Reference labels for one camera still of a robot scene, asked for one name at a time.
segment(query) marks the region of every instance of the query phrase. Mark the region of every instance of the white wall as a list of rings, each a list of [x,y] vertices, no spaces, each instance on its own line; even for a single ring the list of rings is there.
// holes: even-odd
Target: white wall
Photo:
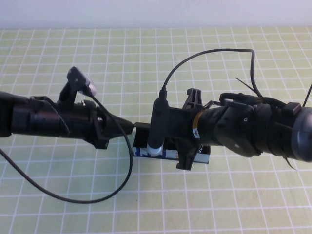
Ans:
[[[312,0],[0,0],[0,28],[312,25]]]

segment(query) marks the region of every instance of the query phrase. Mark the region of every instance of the green grid mat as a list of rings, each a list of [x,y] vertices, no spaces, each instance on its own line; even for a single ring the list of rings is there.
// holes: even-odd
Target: green grid mat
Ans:
[[[303,102],[312,82],[312,27],[0,30],[0,89],[56,101],[75,65],[109,111],[149,122],[171,69],[216,48],[253,48],[261,93]],[[252,94],[235,79],[250,82],[249,67],[250,53],[197,57],[170,80],[168,101],[182,107],[191,87],[202,89],[203,102],[224,92]],[[76,199],[112,192],[129,166],[122,138],[106,151],[80,140],[18,135],[0,146],[38,184]],[[249,159],[224,147],[213,147],[210,164],[194,164],[191,172],[174,161],[136,157],[120,193],[76,205],[43,195],[1,158],[0,233],[310,234],[312,166],[291,164],[298,172],[281,158]]]

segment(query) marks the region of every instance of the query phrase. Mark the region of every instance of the wire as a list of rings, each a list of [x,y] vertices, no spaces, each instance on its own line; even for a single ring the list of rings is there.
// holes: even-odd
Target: wire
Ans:
[[[252,57],[251,57],[251,63],[250,63],[250,80],[252,82],[252,85],[253,85],[253,89],[254,89],[254,92],[258,95],[258,97],[263,97],[262,94],[260,93],[260,91],[258,90],[257,88],[257,85],[255,84],[255,81],[254,81],[254,50],[253,49],[214,49],[214,50],[206,50],[206,51],[202,51],[202,52],[199,52],[197,54],[194,54],[186,59],[184,59],[182,62],[180,62],[177,66],[174,67],[174,69],[169,73],[169,75],[167,76],[163,86],[162,86],[162,89],[165,89],[171,76],[173,75],[173,73],[180,67],[182,66],[183,64],[185,64],[187,61],[197,57],[197,56],[200,56],[200,55],[204,55],[204,54],[209,54],[209,53],[214,53],[214,52],[250,52],[252,54]]]
[[[303,102],[303,105],[302,105],[303,107],[305,107],[306,104],[307,104],[308,98],[309,98],[310,93],[311,93],[311,89],[312,89],[312,83],[311,83],[311,85],[310,85],[310,88],[309,88],[309,91],[308,91],[308,93],[307,93],[306,99],[305,99],[304,102]]]
[[[0,154],[12,165],[12,167],[14,167],[15,170],[17,170],[17,172],[19,174],[21,174],[22,177],[24,177],[29,183],[31,183],[34,187],[36,187],[37,189],[39,189],[40,191],[42,191],[43,193],[54,197],[58,200],[62,200],[62,201],[66,201],[66,202],[70,202],[70,203],[76,203],[76,204],[92,204],[92,203],[98,203],[101,201],[105,201],[111,197],[113,197],[114,195],[116,195],[128,182],[131,172],[132,172],[132,167],[133,167],[133,150],[129,141],[129,138],[127,136],[127,134],[124,132],[124,130],[122,129],[122,127],[120,126],[120,124],[115,120],[115,118],[113,117],[113,115],[94,97],[91,96],[91,98],[99,105],[99,107],[101,108],[101,110],[106,113],[110,118],[112,118],[114,124],[117,125],[117,127],[120,129],[121,133],[123,134],[123,136],[126,139],[127,145],[128,145],[128,149],[129,149],[129,156],[130,156],[130,165],[129,165],[129,171],[128,174],[124,180],[124,182],[111,194],[99,198],[99,199],[94,199],[94,200],[75,200],[75,199],[70,199],[70,198],[66,198],[63,196],[59,196],[57,194],[54,194],[48,190],[46,190],[45,188],[43,188],[42,186],[38,185],[35,181],[33,181],[28,175],[25,174],[25,172],[23,172],[21,170],[21,168],[18,167],[18,165],[15,164],[15,162],[2,150],[0,149]]]

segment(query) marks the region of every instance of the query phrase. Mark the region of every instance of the sticker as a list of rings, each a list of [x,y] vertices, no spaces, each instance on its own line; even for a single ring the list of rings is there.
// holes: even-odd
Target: sticker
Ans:
[[[194,120],[193,120],[192,131],[193,131],[193,135],[195,138],[200,138],[200,135],[198,132],[198,121],[199,121],[199,118],[202,115],[202,113],[204,113],[204,111],[198,112],[197,115],[195,116]]]

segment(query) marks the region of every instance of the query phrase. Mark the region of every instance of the black plastic part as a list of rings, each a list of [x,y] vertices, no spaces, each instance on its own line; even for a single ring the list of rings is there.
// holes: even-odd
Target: black plastic part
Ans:
[[[188,97],[182,107],[183,110],[203,107],[203,103],[201,101],[201,90],[191,88],[187,90],[186,94]]]
[[[296,102],[289,102],[282,109],[282,113],[284,116],[293,117],[301,111],[301,104]]]
[[[261,154],[252,142],[252,115],[254,109],[246,105],[245,109],[229,107],[218,121],[214,136],[218,142],[231,151],[252,157]]]
[[[17,103],[26,103],[27,98],[0,91],[0,137],[12,134],[11,121],[13,107]]]
[[[148,136],[148,145],[152,149],[161,148],[167,135],[170,107],[166,96],[167,91],[161,90],[159,92],[159,98],[154,101]]]
[[[207,146],[222,145],[215,138],[215,127],[228,107],[222,106],[204,111],[198,121],[198,134],[196,138],[199,144]]]
[[[290,111],[285,113],[280,108],[268,104],[258,105],[252,134],[257,149],[275,156],[295,159],[291,139],[296,117],[297,115],[290,114]]]
[[[155,100],[153,105],[147,144],[148,150],[150,148],[169,149],[169,147],[176,149],[179,156],[177,168],[183,170],[191,170],[192,163],[199,150],[210,152],[209,146],[201,147],[192,137],[193,119],[196,113],[203,108],[201,91],[191,88],[187,90],[187,94],[188,97],[183,108],[179,109],[169,107],[166,100],[167,91],[163,89],[160,91],[159,98]],[[142,127],[139,123],[136,123],[135,126]],[[145,131],[148,131],[148,125],[145,125],[145,127]],[[141,145],[136,139],[142,139],[140,137],[143,134],[142,131],[136,132],[134,146]]]
[[[70,134],[56,111],[68,125]],[[112,120],[91,101],[74,104],[68,110],[56,104],[56,111],[46,102],[27,99],[14,105],[10,129],[17,134],[83,139],[97,149],[107,149],[110,139],[122,136]],[[117,121],[126,134],[132,133],[130,121],[121,118]]]
[[[292,149],[297,160],[312,162],[312,108],[303,108],[294,122]]]
[[[68,71],[67,79],[74,91],[81,91],[86,85],[86,77],[77,67]]]
[[[252,141],[258,150],[269,153],[270,149],[267,144],[267,126],[272,115],[271,106],[268,104],[259,104],[254,110],[255,117],[252,126]]]
[[[67,82],[59,94],[57,104],[63,109],[71,109],[75,104],[77,91],[73,90],[70,83]]]

